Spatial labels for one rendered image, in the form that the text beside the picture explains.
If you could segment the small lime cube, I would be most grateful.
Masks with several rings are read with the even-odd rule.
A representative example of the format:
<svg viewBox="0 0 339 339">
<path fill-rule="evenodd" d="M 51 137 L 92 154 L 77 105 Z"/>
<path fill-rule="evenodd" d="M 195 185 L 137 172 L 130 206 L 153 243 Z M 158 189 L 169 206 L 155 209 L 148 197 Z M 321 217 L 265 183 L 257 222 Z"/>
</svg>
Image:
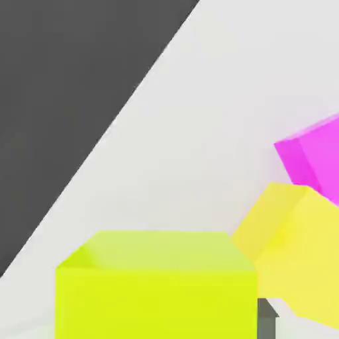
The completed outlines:
<svg viewBox="0 0 339 339">
<path fill-rule="evenodd" d="M 56 268 L 55 339 L 257 339 L 257 317 L 225 232 L 100 231 Z"/>
</svg>

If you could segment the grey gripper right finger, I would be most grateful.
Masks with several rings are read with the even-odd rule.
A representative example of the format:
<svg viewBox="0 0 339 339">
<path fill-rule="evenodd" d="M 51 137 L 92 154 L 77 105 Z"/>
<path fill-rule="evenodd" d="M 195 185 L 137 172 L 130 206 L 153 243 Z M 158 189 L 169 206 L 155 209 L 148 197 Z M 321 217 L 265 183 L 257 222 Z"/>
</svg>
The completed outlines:
<svg viewBox="0 0 339 339">
<path fill-rule="evenodd" d="M 293 311 L 284 301 L 258 299 L 257 339 L 295 339 Z"/>
</svg>

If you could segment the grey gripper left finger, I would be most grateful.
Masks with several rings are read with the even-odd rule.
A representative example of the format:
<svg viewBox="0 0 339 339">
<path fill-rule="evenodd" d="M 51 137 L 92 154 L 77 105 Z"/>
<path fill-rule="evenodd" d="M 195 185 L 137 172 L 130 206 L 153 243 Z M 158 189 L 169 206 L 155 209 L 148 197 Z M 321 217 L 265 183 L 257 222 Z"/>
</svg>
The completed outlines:
<svg viewBox="0 0 339 339">
<path fill-rule="evenodd" d="M 55 339 L 54 325 L 44 324 L 36 328 L 35 339 Z"/>
</svg>

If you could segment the small yellow cube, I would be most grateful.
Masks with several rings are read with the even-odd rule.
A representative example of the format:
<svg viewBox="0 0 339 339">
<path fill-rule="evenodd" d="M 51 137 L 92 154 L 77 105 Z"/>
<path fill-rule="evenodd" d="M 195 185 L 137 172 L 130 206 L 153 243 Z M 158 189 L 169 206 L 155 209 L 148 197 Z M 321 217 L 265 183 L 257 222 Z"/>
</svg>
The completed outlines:
<svg viewBox="0 0 339 339">
<path fill-rule="evenodd" d="M 304 185 L 270 183 L 233 232 L 258 295 L 339 330 L 339 207 Z"/>
</svg>

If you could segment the small magenta cube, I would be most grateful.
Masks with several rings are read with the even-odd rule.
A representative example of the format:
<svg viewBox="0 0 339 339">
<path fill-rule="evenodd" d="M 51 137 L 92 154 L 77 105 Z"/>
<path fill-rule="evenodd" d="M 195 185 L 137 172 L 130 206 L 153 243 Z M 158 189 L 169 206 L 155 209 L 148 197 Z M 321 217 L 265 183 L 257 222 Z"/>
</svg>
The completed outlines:
<svg viewBox="0 0 339 339">
<path fill-rule="evenodd" d="M 339 206 L 339 113 L 275 142 L 274 147 L 292 183 L 312 187 Z"/>
</svg>

